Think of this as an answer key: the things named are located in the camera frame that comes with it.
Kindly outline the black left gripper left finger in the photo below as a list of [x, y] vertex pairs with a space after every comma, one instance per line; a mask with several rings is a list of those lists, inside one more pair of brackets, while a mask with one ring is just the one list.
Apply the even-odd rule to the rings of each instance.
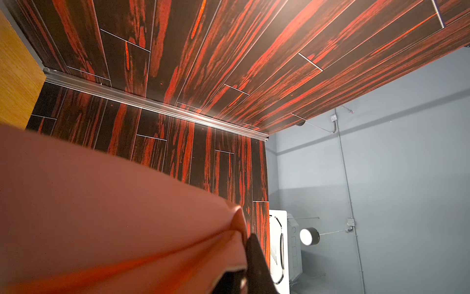
[[228, 271], [223, 274], [212, 290], [212, 294], [246, 294], [246, 271]]

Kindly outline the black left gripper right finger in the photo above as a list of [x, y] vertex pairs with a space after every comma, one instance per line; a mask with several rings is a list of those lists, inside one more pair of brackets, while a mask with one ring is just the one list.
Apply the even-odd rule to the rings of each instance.
[[258, 237], [252, 233], [246, 244], [247, 293], [278, 294]]

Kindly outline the pink zip-up jacket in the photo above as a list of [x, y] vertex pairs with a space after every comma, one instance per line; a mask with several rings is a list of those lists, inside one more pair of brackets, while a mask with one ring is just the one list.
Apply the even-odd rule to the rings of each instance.
[[1, 292], [209, 294], [247, 269], [242, 208], [148, 167], [1, 126]]

